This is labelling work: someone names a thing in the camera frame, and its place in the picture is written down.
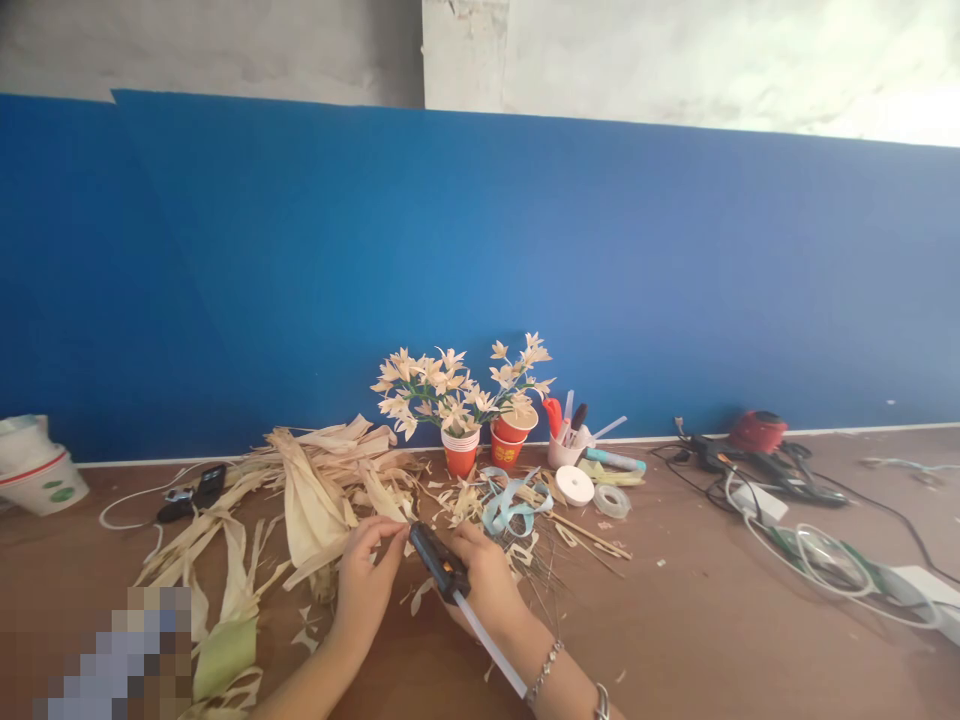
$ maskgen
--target extension socket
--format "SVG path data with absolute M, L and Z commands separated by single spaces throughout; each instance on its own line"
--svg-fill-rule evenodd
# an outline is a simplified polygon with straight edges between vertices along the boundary
M 743 483 L 730 494 L 734 504 L 741 513 L 751 520 L 757 517 L 757 504 L 763 513 L 764 525 L 776 525 L 787 514 L 787 504 L 778 500 L 756 483 Z
M 926 595 L 932 602 L 945 603 L 939 606 L 943 619 L 937 629 L 955 644 L 960 645 L 960 610 L 957 609 L 960 608 L 960 592 L 917 565 L 897 568 L 877 566 L 877 569 L 887 584 L 887 590 L 901 605 L 923 603 L 920 593 Z M 911 607 L 911 610 L 926 622 L 933 619 L 930 608 L 926 604 L 919 608 Z

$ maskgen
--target white wall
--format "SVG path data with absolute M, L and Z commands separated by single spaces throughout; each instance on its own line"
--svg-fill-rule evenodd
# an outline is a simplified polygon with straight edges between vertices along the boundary
M 423 107 L 419 0 L 0 0 L 0 92 Z
M 957 0 L 423 0 L 428 108 L 960 146 Z

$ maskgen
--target clear tape roll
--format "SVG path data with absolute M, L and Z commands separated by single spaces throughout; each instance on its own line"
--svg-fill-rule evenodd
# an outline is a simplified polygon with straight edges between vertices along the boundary
M 597 506 L 597 510 L 615 520 L 623 520 L 633 507 L 627 494 L 614 485 L 597 485 L 593 504 Z

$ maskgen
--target ribbon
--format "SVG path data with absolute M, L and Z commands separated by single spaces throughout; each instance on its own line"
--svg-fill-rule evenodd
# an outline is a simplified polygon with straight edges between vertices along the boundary
M 531 478 L 533 478 L 539 470 L 540 468 L 534 468 L 527 473 L 527 476 L 522 480 L 514 480 L 504 470 L 498 467 L 488 467 L 481 470 L 490 483 L 490 494 L 488 494 L 487 497 L 493 495 L 493 499 L 487 503 L 483 510 L 483 526 L 491 536 L 499 535 L 504 530 L 508 530 L 514 537 L 526 537 L 533 532 L 533 516 L 539 513 L 550 512 L 553 509 L 553 496 L 550 494 L 550 489 L 542 482 L 533 486 L 534 491 L 546 498 L 540 507 L 534 508 L 526 502 L 511 505 L 517 491 L 530 482 Z M 507 479 L 507 485 L 503 488 L 502 492 L 500 492 L 500 486 L 493 480 L 495 477 Z M 520 534 L 514 532 L 510 524 L 510 521 L 517 515 L 523 518 L 524 530 Z

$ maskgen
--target silver bracelet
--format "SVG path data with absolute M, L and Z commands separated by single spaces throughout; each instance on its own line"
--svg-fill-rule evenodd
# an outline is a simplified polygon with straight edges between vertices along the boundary
M 524 700 L 527 701 L 527 705 L 530 707 L 533 707 L 533 704 L 537 701 L 537 693 L 539 693 L 540 688 L 543 687 L 544 680 L 546 680 L 547 675 L 550 674 L 550 666 L 553 665 L 553 662 L 557 659 L 557 654 L 561 650 L 563 650 L 563 642 L 557 640 L 550 649 L 550 654 L 547 655 L 547 661 L 543 664 L 543 670 L 540 671 L 540 676 L 534 680 L 533 685 L 527 688 L 527 695 L 524 697 Z
M 610 696 L 607 695 L 607 689 L 597 683 L 597 690 L 600 691 L 600 704 L 597 706 L 597 720 L 610 720 Z

